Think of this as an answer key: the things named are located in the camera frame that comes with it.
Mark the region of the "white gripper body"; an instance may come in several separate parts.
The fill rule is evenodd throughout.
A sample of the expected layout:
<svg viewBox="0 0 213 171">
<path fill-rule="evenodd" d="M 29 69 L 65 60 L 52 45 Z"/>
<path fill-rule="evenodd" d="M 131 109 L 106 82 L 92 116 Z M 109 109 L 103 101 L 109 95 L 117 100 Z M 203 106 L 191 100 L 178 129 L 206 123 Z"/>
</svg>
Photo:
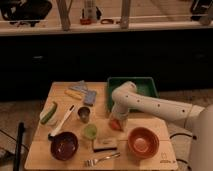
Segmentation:
<svg viewBox="0 0 213 171">
<path fill-rule="evenodd" d="M 110 117 L 109 117 L 109 126 L 110 126 L 110 122 L 112 120 L 117 120 L 122 128 L 121 131 L 123 131 L 126 127 L 126 123 L 128 120 L 128 114 L 127 113 L 111 113 Z"/>
</svg>

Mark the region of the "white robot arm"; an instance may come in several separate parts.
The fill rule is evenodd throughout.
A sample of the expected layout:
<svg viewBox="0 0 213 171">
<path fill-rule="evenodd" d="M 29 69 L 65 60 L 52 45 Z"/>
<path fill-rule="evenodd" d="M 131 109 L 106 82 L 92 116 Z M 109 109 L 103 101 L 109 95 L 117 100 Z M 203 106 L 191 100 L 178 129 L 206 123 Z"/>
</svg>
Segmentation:
<svg viewBox="0 0 213 171">
<path fill-rule="evenodd" d="M 192 133 L 189 171 L 213 171 L 213 104 L 207 107 L 143 96 L 137 86 L 127 81 L 111 94 L 114 105 L 111 115 L 118 121 L 126 121 L 130 109 L 172 122 Z"/>
</svg>

